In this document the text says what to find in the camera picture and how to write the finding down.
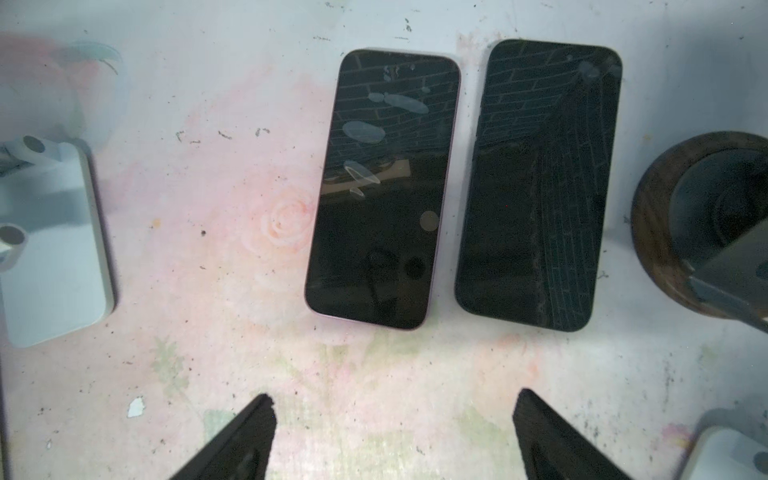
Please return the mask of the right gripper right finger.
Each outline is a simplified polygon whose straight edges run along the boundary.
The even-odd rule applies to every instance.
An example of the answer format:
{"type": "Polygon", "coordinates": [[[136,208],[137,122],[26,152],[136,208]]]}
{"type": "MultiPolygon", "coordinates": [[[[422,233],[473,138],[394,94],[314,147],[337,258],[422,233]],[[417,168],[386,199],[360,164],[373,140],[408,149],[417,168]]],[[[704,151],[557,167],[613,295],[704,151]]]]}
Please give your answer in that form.
{"type": "Polygon", "coordinates": [[[520,391],[512,420],[528,479],[629,479],[534,391],[520,391]]]}

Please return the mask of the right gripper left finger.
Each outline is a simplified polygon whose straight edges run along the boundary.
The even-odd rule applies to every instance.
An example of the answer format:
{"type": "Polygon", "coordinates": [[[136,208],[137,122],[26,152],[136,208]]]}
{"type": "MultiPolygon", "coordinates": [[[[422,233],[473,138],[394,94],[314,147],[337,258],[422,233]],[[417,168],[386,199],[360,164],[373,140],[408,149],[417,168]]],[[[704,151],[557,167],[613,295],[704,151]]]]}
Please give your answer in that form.
{"type": "Polygon", "coordinates": [[[264,480],[276,428],[274,402],[259,394],[172,479],[264,480]]]}

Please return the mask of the phone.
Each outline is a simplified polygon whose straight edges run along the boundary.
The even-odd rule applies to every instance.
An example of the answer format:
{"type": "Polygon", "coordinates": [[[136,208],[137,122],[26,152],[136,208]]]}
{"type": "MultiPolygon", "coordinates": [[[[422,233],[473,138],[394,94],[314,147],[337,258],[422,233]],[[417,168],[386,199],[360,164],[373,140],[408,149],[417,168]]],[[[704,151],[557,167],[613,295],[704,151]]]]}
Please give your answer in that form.
{"type": "Polygon", "coordinates": [[[314,312],[399,330],[424,322],[460,77],[444,56],[343,58],[304,287],[314,312]]]}
{"type": "Polygon", "coordinates": [[[454,284],[465,311],[561,332],[589,322],[622,71],[604,46],[491,49],[454,284]]]}

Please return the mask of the white phone stand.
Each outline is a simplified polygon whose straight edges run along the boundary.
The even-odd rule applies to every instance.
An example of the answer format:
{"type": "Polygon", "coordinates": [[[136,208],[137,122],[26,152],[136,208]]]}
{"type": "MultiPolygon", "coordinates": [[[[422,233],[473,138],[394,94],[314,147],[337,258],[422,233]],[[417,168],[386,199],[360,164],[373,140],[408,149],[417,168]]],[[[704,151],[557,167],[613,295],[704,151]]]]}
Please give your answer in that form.
{"type": "Polygon", "coordinates": [[[30,347],[105,320],[115,307],[90,162],[68,142],[1,145],[1,318],[30,347]]]}
{"type": "Polygon", "coordinates": [[[696,441],[680,478],[767,480],[767,447],[731,428],[708,428],[696,441]]]}

